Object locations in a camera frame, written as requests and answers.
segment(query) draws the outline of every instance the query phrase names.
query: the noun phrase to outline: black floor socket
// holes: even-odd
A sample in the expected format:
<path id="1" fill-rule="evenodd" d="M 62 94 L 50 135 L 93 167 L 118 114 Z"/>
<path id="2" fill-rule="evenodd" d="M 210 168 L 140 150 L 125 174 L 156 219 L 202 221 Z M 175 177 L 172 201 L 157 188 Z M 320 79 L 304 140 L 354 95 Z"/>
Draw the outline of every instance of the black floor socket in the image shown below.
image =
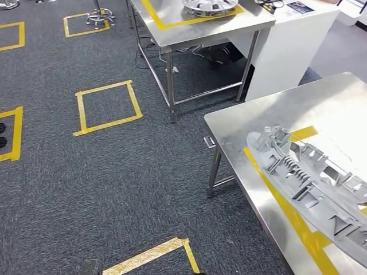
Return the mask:
<path id="1" fill-rule="evenodd" d="M 4 133 L 7 127 L 4 123 L 0 123 L 0 133 Z"/>
<path id="2" fill-rule="evenodd" d="M 3 136 L 0 136 L 0 148 L 3 148 L 3 147 L 5 147 L 5 145 L 7 145 L 8 141 L 6 138 L 3 137 Z"/>

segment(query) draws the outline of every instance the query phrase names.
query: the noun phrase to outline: gray carpet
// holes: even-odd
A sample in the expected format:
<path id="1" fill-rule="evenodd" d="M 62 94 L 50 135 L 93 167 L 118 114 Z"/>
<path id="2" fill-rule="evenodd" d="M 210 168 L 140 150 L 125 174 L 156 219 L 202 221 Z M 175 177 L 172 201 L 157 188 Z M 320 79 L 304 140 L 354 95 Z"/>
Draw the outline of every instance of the gray carpet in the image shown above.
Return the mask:
<path id="1" fill-rule="evenodd" d="M 189 238 L 210 275 L 285 273 L 236 184 L 205 196 L 213 152 L 202 140 L 203 116 L 236 104 L 236 90 L 180 105 L 178 123 L 171 124 L 153 77 L 135 67 L 123 2 L 101 5 L 118 16 L 116 26 L 72 38 L 65 38 L 63 18 L 91 10 L 91 0 L 22 1 L 0 11 L 0 25 L 26 24 L 24 47 L 0 52 L 0 112 L 24 108 L 20 159 L 0 163 L 0 274 L 73 275 L 94 257 L 108 268 L 174 237 Z M 69 27 L 88 28 L 77 19 Z M 2 31 L 0 46 L 14 42 Z M 236 80 L 244 65 L 210 70 L 190 53 L 175 53 L 174 63 L 180 71 L 177 99 Z M 146 66 L 139 57 L 137 64 Z M 319 78 L 308 70 L 302 82 Z M 80 127 L 76 92 L 124 80 L 132 80 L 143 118 L 72 136 Z M 87 124 L 130 116 L 129 102 L 124 87 L 85 95 Z M 12 119 L 0 119 L 10 142 Z M 222 167 L 220 176 L 227 173 Z M 191 270 L 178 249 L 130 274 Z"/>

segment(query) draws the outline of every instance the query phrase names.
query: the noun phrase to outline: black cable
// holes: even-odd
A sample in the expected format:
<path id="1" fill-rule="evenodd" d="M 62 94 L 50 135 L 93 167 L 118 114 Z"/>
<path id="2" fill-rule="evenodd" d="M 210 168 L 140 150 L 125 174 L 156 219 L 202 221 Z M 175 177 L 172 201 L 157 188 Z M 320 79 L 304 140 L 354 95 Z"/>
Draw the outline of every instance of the black cable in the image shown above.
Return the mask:
<path id="1" fill-rule="evenodd" d="M 146 70 L 146 69 L 149 69 L 149 67 L 146 67 L 146 68 L 142 68 L 142 67 L 139 67 L 137 66 L 137 53 L 139 52 L 139 50 L 137 50 L 137 52 L 135 53 L 135 66 L 137 68 L 137 69 L 140 69 L 140 70 Z M 156 68 L 160 68 L 160 67 L 166 67 L 165 65 L 158 65 L 158 66 L 153 66 L 153 69 L 156 69 Z"/>
<path id="2" fill-rule="evenodd" d="M 274 3 L 278 3 L 278 2 L 280 2 L 282 4 L 282 6 L 280 7 L 277 7 L 277 6 L 275 6 Z M 270 7 L 276 7 L 277 9 L 280 9 L 280 8 L 282 8 L 285 6 L 285 3 L 283 2 L 283 0 L 262 0 L 262 1 L 256 1 L 256 3 L 259 4 L 259 5 L 269 5 Z"/>

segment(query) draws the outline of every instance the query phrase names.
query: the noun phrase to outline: gray plastic car part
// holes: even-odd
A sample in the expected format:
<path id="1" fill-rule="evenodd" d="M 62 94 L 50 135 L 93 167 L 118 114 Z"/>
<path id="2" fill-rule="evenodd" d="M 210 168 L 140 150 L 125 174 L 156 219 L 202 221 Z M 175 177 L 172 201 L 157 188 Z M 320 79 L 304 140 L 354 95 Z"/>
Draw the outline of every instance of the gray plastic car part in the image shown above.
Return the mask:
<path id="1" fill-rule="evenodd" d="M 367 268 L 367 184 L 307 143 L 291 142 L 282 127 L 247 136 L 256 163 L 306 220 Z"/>

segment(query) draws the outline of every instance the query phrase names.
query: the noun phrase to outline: metal bracket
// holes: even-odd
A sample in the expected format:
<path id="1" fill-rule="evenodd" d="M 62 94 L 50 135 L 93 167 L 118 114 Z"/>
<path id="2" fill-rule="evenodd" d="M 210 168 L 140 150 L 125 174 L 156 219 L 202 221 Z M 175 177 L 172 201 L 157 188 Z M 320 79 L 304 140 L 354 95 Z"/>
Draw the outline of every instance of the metal bracket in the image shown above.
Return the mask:
<path id="1" fill-rule="evenodd" d="M 208 148 L 214 148 L 215 143 L 211 136 L 205 136 L 204 141 L 206 143 Z"/>

